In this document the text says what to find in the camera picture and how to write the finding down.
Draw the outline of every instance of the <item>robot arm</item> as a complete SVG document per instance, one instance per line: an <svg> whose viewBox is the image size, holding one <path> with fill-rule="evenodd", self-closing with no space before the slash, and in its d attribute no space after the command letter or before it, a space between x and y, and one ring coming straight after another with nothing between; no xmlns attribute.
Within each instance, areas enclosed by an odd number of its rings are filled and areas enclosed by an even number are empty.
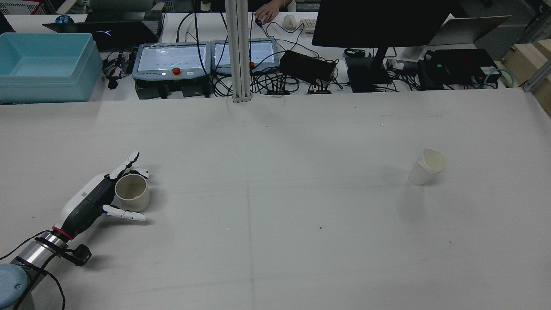
<svg viewBox="0 0 551 310"><path fill-rule="evenodd" d="M110 174L97 175L90 180L65 204L51 232L35 238L10 264L0 265L0 309L34 309L30 292L49 274L45 267L53 258L60 256L77 266L86 264L91 257L88 247L81 244L68 250L67 242L88 229L103 213L145 221L141 213L111 205L115 184L121 177L130 173L149 177L146 169L132 166L138 157L136 151Z"/></svg>

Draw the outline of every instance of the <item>white mouse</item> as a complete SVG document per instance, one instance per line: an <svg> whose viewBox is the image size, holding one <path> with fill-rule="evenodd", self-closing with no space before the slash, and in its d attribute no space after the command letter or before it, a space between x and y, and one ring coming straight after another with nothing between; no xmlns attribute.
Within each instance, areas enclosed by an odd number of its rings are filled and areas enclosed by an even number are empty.
<svg viewBox="0 0 551 310"><path fill-rule="evenodd" d="M291 14L285 15L283 18L283 28L287 30L295 30L296 29L296 19Z"/></svg>

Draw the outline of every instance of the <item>human hand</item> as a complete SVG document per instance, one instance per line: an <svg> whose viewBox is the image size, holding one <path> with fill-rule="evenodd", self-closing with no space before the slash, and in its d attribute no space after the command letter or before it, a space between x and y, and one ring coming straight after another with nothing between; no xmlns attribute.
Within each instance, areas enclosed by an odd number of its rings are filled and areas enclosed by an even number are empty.
<svg viewBox="0 0 551 310"><path fill-rule="evenodd" d="M262 24L269 23L273 21L273 19L279 14L279 9L281 7L281 1L280 0L272 0L267 4L264 4L260 7L255 13L255 17L259 20L262 20L264 17L264 21Z"/></svg>

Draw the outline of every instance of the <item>computer mouse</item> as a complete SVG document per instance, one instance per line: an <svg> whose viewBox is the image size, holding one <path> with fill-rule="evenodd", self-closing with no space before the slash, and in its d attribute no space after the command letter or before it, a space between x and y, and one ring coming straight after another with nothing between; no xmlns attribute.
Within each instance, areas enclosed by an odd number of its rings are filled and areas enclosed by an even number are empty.
<svg viewBox="0 0 551 310"><path fill-rule="evenodd" d="M287 30L295 30L296 29L296 19L291 14L285 15L283 18L283 28Z"/></svg>
<svg viewBox="0 0 551 310"><path fill-rule="evenodd" d="M69 15L60 15L56 18L55 24L72 24L73 19Z"/></svg>

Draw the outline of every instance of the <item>keyboard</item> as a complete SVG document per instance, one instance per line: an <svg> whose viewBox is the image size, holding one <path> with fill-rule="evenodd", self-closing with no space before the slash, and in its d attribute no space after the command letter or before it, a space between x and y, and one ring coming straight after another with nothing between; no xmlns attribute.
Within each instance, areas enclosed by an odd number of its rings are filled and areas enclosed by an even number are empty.
<svg viewBox="0 0 551 310"><path fill-rule="evenodd" d="M158 20L142 20L142 23L149 29L154 35L157 35L159 31L159 21Z"/></svg>
<svg viewBox="0 0 551 310"><path fill-rule="evenodd" d="M299 25L300 24L304 24L304 32L309 33L309 34L313 34L314 29L316 29L316 19L315 18L301 19L300 22L299 22Z"/></svg>

